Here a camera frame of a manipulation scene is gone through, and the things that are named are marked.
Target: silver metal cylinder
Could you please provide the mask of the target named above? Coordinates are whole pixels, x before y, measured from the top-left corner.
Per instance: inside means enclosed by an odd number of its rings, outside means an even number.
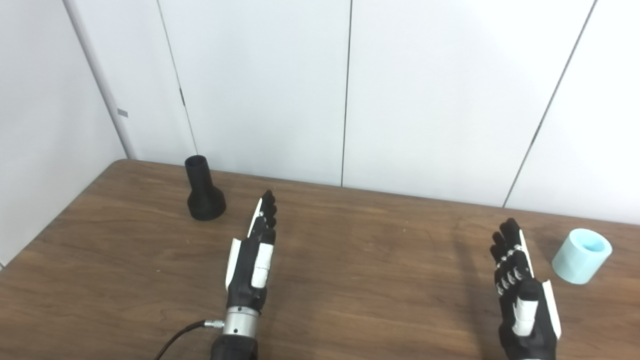
[[[260,313],[244,306],[233,306],[227,309],[225,326],[222,328],[224,335],[239,335],[255,338],[258,329],[258,317]]]

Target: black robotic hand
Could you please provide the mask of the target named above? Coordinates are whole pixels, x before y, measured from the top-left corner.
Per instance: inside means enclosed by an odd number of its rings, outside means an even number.
[[[245,240],[234,239],[227,266],[227,308],[244,306],[258,312],[267,297],[266,282],[276,241],[275,197],[268,190],[258,201]]]
[[[524,235],[512,218],[493,234],[495,287],[500,295],[500,344],[509,360],[556,360],[561,335],[551,282],[535,279]]]

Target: panel seam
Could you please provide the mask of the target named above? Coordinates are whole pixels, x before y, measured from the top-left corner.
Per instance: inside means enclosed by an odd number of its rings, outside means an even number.
[[[191,118],[189,118],[189,110],[187,109],[187,104],[184,101],[184,93],[182,91],[182,85],[180,84],[180,76],[178,75],[178,68],[175,66],[175,58],[173,57],[173,49],[171,48],[171,42],[169,41],[169,33],[166,30],[166,24],[164,23],[164,15],[162,13],[162,7],[160,6],[160,0],[156,0],[156,4],[158,5],[158,12],[160,13],[160,21],[162,22],[162,27],[164,30],[164,37],[166,38],[166,45],[169,47],[169,55],[171,56],[171,64],[173,65],[173,72],[175,73],[175,79],[178,82],[178,91],[180,92],[180,98],[182,99],[182,105],[184,107],[184,114],[187,116],[187,123],[189,124],[189,132],[191,133],[191,140],[193,141],[193,148],[196,150],[196,154],[200,154],[198,152],[198,146],[196,144],[196,138],[193,135],[193,127],[191,126]]]
[[[347,77],[344,87],[344,123],[342,125],[342,169],[340,170],[340,187],[344,186],[344,149],[347,140],[347,104],[349,99],[349,62],[351,60],[351,18],[353,14],[353,0],[349,5],[349,40],[347,43]]]
[[[506,208],[507,206],[507,202],[509,201],[509,198],[511,197],[511,192],[513,192],[513,188],[515,187],[516,183],[518,182],[518,178],[520,177],[520,173],[522,172],[522,169],[524,168],[524,164],[527,161],[527,158],[529,157],[529,153],[531,152],[531,149],[533,148],[533,144],[536,142],[536,139],[538,138],[538,133],[540,132],[540,129],[542,128],[542,124],[544,123],[544,121],[547,118],[547,113],[549,112],[549,108],[551,108],[551,104],[554,102],[554,99],[556,98],[556,93],[558,91],[558,88],[560,87],[560,84],[562,83],[562,80],[564,78],[564,74],[566,73],[567,68],[569,67],[569,63],[571,63],[571,60],[573,58],[573,54],[575,53],[576,48],[578,48],[578,44],[580,43],[580,39],[582,38],[582,34],[584,33],[584,30],[587,27],[587,24],[589,23],[589,19],[591,18],[591,14],[593,13],[593,9],[596,7],[596,4],[598,3],[598,0],[594,0],[593,4],[591,5],[591,9],[589,9],[589,13],[587,14],[586,19],[584,19],[584,24],[582,25],[582,29],[580,29],[580,33],[578,34],[578,37],[575,40],[575,43],[573,44],[573,48],[571,49],[571,53],[569,54],[569,57],[567,58],[567,61],[564,65],[564,68],[562,70],[562,73],[560,73],[560,78],[558,79],[557,83],[556,83],[556,87],[554,88],[554,91],[551,93],[551,98],[549,99],[549,102],[547,103],[547,107],[545,108],[545,112],[542,114],[542,118],[540,119],[540,123],[538,123],[538,127],[536,128],[536,132],[533,134],[533,137],[531,138],[531,143],[529,144],[529,147],[527,148],[527,152],[525,152],[524,154],[524,158],[522,158],[522,162],[520,163],[520,167],[518,168],[518,172],[516,173],[515,178],[513,179],[513,182],[511,183],[511,187],[509,188],[509,192],[507,193],[507,197],[504,199],[504,202],[502,203],[502,207]]]

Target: black vase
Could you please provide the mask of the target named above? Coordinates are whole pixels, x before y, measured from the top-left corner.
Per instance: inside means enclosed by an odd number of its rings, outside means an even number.
[[[187,199],[191,216],[200,221],[213,220],[227,209],[225,194],[213,186],[207,158],[202,155],[190,156],[184,162],[191,184]]]

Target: robotic forearm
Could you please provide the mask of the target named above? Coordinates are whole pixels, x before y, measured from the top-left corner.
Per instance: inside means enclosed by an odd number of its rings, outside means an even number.
[[[246,239],[232,241],[227,265],[227,316],[222,335],[211,348],[211,360],[258,357],[255,333],[267,297],[276,211],[275,197],[269,190],[258,201]]]

